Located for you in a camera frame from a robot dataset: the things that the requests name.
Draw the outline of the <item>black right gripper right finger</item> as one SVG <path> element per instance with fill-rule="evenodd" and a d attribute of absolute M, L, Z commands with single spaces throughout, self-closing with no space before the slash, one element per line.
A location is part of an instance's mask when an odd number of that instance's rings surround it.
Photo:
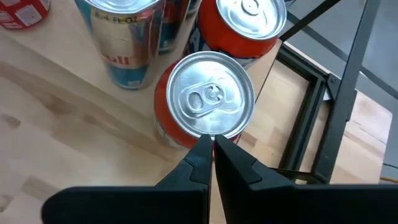
<path fill-rule="evenodd" d="M 397 223 L 396 185 L 300 185 L 222 135 L 215 171 L 227 223 Z"/>

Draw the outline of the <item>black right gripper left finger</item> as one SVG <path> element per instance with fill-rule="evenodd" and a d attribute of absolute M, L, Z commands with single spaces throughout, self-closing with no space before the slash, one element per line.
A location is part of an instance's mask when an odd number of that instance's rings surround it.
<path fill-rule="evenodd" d="M 213 142 L 202 135 L 155 186 L 63 189 L 41 208 L 44 223 L 208 223 Z"/>

